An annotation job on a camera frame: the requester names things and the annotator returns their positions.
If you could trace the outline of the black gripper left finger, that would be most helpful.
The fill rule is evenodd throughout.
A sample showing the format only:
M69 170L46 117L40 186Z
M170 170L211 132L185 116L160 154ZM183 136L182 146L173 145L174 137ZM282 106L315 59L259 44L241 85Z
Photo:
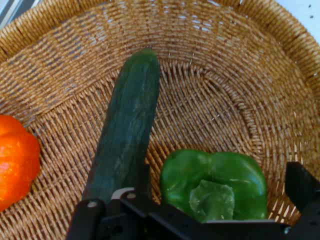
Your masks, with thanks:
M155 207L148 164L122 174L93 170L76 205L68 240L158 240L160 227L147 215Z

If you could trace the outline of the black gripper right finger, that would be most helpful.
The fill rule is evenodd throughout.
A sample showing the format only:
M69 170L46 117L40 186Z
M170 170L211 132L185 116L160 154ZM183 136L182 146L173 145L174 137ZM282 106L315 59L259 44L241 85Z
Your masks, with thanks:
M301 214L286 238L318 240L320 238L320 181L301 163L289 162L286 164L285 193Z

